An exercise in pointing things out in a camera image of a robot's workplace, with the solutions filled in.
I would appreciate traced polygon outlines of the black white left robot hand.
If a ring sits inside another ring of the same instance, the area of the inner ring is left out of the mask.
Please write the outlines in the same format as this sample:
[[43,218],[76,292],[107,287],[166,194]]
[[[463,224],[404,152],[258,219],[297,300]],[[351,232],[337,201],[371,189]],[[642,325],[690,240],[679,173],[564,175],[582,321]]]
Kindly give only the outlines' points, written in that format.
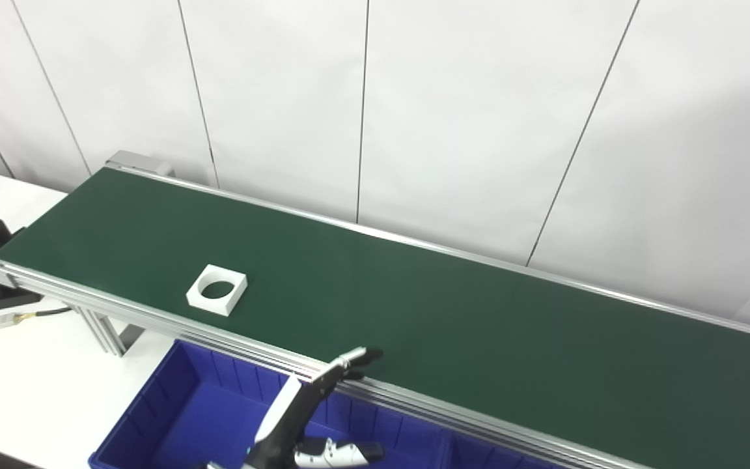
[[383,356],[381,349],[357,347],[340,354],[308,383],[289,376],[262,419],[254,443],[242,461],[244,468],[352,468],[386,457],[379,442],[312,437],[306,427],[322,401],[337,384],[361,380],[366,366]]

